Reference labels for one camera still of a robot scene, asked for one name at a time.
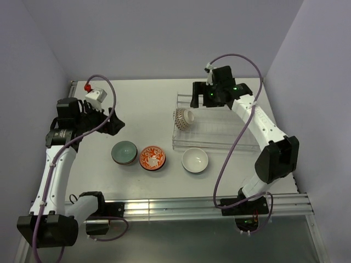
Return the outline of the teal dashed bowl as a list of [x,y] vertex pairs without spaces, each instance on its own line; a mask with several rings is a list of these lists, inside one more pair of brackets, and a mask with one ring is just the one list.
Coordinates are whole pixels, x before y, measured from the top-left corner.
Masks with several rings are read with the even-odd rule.
[[111,149],[113,161],[119,165],[131,164],[138,155],[136,145],[130,141],[120,141]]

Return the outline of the brown patterned bowl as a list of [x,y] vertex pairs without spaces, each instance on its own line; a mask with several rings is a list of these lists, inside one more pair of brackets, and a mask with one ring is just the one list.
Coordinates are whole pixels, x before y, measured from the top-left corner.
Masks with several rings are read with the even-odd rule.
[[181,132],[184,132],[191,127],[195,120],[195,116],[186,108],[177,108],[173,112],[173,120],[176,128]]

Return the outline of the orange floral bowl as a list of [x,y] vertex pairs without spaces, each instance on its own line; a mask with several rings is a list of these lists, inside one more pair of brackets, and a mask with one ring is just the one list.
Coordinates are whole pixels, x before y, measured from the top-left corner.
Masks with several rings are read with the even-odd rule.
[[166,163],[166,154],[159,146],[151,145],[144,148],[139,156],[139,164],[148,171],[157,171]]

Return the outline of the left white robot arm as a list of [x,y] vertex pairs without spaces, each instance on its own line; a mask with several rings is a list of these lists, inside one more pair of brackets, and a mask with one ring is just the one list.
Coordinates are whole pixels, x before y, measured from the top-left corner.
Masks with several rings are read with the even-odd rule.
[[97,131],[114,136],[125,126],[112,107],[105,115],[87,100],[64,98],[56,110],[46,135],[46,164],[37,197],[29,214],[17,221],[19,232],[33,248],[72,246],[80,224],[90,216],[105,216],[107,205],[100,191],[84,192],[66,208],[67,183],[83,134]]

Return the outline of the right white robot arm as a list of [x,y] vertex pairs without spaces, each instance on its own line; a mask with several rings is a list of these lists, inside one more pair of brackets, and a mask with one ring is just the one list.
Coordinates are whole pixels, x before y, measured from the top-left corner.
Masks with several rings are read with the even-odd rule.
[[280,130],[258,105],[258,93],[253,93],[245,83],[237,84],[230,66],[205,68],[207,79],[193,83],[190,106],[228,107],[245,123],[259,145],[261,153],[254,164],[255,173],[239,190],[237,207],[242,213],[250,213],[257,205],[256,199],[266,194],[275,181],[296,170],[299,141]]

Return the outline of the plain white bowl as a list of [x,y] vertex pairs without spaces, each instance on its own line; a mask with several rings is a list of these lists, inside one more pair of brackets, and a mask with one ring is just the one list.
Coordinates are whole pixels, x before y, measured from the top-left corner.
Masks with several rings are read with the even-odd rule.
[[189,148],[182,155],[182,166],[193,174],[199,174],[207,168],[209,163],[207,153],[200,148]]

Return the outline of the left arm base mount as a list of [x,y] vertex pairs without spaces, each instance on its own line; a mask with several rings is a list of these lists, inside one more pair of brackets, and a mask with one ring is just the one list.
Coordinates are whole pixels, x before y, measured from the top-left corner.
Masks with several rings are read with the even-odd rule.
[[111,217],[123,218],[125,202],[106,202],[102,212],[96,212],[84,223],[85,231],[90,236],[104,236],[111,226]]

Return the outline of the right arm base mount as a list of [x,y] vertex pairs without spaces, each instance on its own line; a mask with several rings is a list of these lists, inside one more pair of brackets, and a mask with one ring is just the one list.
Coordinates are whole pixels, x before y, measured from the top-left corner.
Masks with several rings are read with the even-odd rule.
[[259,215],[268,215],[269,208],[265,197],[247,201],[230,209],[223,209],[223,216],[235,216],[236,227],[240,231],[252,232],[259,227]]

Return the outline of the aluminium table rail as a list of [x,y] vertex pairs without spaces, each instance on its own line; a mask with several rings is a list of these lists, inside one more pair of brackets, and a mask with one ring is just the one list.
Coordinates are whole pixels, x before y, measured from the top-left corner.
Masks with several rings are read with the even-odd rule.
[[[213,205],[211,197],[107,200],[107,204],[123,203],[123,217],[128,221],[174,221],[229,219]],[[277,194],[266,198],[264,210],[272,217],[310,216],[314,211],[307,194]]]

